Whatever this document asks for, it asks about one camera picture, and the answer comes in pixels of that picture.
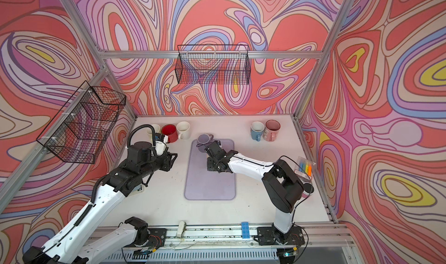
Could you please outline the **lavender mug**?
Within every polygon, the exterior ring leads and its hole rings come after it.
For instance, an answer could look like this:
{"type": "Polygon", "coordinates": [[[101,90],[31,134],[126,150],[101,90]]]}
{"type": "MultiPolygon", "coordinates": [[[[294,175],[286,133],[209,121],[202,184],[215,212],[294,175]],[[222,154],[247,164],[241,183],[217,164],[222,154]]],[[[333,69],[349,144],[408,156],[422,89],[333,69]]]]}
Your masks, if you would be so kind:
{"type": "Polygon", "coordinates": [[[207,148],[207,145],[209,143],[211,143],[214,139],[214,136],[212,134],[208,134],[208,133],[203,133],[201,134],[198,138],[197,138],[197,149],[202,152],[205,153],[205,149],[207,148]]]}

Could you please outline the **red mug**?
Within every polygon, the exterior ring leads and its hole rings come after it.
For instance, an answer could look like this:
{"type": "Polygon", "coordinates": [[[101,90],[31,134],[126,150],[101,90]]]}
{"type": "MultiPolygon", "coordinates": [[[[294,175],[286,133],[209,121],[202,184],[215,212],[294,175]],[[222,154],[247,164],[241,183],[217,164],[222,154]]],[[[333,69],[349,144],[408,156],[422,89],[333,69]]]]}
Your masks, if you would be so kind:
{"type": "Polygon", "coordinates": [[[177,128],[173,124],[164,125],[161,128],[161,133],[168,137],[168,143],[174,143],[178,140],[177,128]]]}

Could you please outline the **light green mug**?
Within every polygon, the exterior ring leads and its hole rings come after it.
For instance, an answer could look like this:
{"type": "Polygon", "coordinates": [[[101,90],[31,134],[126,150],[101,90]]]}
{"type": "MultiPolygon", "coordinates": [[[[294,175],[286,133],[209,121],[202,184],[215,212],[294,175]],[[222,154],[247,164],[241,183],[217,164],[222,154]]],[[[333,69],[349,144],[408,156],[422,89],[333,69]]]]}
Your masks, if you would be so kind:
{"type": "MultiPolygon", "coordinates": [[[[153,127],[155,133],[160,133],[160,131],[161,131],[161,127],[160,127],[159,125],[157,125],[157,124],[152,124],[152,127],[153,127]]],[[[147,133],[149,136],[151,136],[151,135],[152,135],[151,128],[146,128],[146,133],[147,133]]]]}

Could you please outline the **white mug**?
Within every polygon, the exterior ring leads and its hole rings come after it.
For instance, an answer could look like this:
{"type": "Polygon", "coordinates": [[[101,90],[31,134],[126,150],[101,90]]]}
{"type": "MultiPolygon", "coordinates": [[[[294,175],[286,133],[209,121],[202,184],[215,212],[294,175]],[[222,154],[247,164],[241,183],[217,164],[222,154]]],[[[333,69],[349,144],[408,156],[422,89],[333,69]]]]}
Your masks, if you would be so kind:
{"type": "Polygon", "coordinates": [[[187,121],[179,122],[176,125],[178,138],[180,140],[188,140],[191,137],[190,123],[187,121]]]}

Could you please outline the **blue floral mug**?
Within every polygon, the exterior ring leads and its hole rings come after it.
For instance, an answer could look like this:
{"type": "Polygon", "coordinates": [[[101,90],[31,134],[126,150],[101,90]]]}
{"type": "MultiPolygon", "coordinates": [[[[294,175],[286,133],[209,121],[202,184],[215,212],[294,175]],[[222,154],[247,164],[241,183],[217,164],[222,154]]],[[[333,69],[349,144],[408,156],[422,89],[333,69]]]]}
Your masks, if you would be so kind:
{"type": "Polygon", "coordinates": [[[255,121],[251,124],[250,135],[252,140],[260,142],[265,130],[265,125],[262,122],[255,121]]]}

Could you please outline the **pink cartoon mug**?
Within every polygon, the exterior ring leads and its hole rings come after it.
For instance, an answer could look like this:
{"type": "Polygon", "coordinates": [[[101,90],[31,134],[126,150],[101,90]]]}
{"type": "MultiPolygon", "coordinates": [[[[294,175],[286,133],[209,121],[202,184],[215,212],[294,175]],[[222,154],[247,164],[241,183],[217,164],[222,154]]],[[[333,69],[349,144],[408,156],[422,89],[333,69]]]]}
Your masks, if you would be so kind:
{"type": "Polygon", "coordinates": [[[265,124],[263,138],[265,141],[274,142],[278,136],[281,124],[276,120],[268,120],[265,124]]]}

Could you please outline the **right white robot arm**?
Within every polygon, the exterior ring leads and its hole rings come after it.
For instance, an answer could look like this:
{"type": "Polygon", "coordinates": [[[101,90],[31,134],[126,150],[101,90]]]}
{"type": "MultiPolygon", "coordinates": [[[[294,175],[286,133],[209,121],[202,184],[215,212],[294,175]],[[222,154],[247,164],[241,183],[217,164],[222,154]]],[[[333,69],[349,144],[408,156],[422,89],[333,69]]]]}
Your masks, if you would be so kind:
{"type": "Polygon", "coordinates": [[[207,170],[218,173],[245,175],[262,182],[273,206],[275,220],[269,227],[258,227],[253,240],[259,245],[289,245],[297,247],[305,243],[302,229],[295,225],[294,217],[303,195],[310,195],[314,187],[300,179],[298,174],[282,158],[275,162],[263,162],[241,153],[225,151],[220,142],[204,147],[207,154],[207,170]]]}

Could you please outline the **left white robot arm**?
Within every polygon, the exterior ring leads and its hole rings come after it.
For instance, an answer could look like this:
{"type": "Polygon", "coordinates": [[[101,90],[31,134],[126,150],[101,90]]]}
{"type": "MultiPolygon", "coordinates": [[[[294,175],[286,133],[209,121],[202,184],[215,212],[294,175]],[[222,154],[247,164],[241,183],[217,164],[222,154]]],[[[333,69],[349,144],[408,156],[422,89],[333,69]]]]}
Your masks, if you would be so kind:
{"type": "Polygon", "coordinates": [[[127,157],[117,168],[98,179],[87,204],[59,233],[42,247],[23,254],[26,264],[99,264],[125,246],[149,247],[148,224],[130,217],[116,230],[87,244],[104,219],[136,187],[147,186],[156,171],[168,172],[177,158],[168,150],[168,136],[152,125],[134,129],[127,140],[127,157]]]}

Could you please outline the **lavender plastic tray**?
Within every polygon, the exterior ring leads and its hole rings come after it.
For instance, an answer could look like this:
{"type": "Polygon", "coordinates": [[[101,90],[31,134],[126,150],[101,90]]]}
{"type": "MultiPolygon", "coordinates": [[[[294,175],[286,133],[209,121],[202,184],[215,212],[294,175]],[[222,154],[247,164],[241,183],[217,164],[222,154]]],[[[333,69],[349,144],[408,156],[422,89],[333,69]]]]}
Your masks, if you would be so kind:
{"type": "Polygon", "coordinates": [[[236,174],[207,170],[207,154],[192,142],[184,197],[189,201],[230,201],[236,197],[236,174]]]}

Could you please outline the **blue toy brick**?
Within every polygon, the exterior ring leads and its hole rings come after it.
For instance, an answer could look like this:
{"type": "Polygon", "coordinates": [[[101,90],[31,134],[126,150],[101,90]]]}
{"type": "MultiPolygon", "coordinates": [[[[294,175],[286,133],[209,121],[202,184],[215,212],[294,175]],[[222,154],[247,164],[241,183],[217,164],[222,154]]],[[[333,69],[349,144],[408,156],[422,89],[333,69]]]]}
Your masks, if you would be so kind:
{"type": "Polygon", "coordinates": [[[244,240],[250,239],[250,229],[248,222],[242,222],[241,224],[242,238],[244,240]]]}

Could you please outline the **box of coloured markers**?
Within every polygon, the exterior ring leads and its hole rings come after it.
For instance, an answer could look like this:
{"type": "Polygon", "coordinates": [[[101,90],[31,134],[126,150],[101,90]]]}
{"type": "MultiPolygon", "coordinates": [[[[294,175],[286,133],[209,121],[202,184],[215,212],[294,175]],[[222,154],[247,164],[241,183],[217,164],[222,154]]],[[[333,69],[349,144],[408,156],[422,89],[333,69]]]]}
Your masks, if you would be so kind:
{"type": "Polygon", "coordinates": [[[299,177],[303,178],[305,181],[311,181],[315,169],[316,163],[306,158],[298,157],[296,171],[299,177]]]}

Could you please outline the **white clip on rail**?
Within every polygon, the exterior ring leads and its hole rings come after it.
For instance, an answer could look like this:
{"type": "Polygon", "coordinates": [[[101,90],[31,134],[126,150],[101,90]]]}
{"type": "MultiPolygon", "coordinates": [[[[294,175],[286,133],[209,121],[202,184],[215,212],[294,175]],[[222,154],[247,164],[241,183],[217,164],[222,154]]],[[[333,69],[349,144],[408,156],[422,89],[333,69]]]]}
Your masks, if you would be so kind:
{"type": "Polygon", "coordinates": [[[187,226],[187,224],[184,221],[179,222],[177,232],[176,232],[176,238],[182,238],[186,226],[187,226]]]}

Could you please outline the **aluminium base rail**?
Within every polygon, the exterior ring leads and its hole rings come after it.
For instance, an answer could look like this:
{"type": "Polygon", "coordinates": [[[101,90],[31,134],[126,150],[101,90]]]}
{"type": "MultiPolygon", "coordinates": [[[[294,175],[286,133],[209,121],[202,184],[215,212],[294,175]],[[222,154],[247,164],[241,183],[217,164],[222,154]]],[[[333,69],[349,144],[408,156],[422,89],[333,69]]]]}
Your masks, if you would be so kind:
{"type": "Polygon", "coordinates": [[[334,223],[304,223],[305,243],[259,245],[253,240],[258,227],[249,224],[250,239],[242,238],[240,224],[187,226],[182,238],[177,228],[151,228],[149,247],[128,245],[101,264],[360,264],[346,226],[334,223]]]}

